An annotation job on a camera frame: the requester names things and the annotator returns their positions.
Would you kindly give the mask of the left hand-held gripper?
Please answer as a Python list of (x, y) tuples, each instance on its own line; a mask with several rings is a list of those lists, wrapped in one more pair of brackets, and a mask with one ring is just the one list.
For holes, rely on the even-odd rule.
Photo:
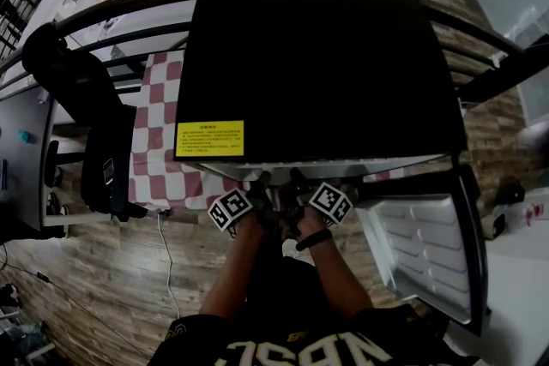
[(267, 231), (273, 231), (278, 225), (278, 217), (267, 194), (270, 181), (271, 173), (263, 171), (248, 191), (233, 189), (218, 197), (208, 210), (209, 217), (220, 231), (236, 234), (241, 219), (247, 213), (255, 213), (260, 224)]

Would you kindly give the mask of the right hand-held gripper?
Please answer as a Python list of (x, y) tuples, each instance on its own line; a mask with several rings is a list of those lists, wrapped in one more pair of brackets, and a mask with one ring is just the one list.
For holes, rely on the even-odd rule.
[(299, 234), (298, 222), (305, 216), (305, 207), (316, 209), (327, 226), (341, 224), (353, 208), (348, 197), (328, 183), (322, 183), (312, 190), (303, 172), (294, 167), (290, 170), (290, 184), (296, 193), (287, 211), (287, 224), (290, 230)]

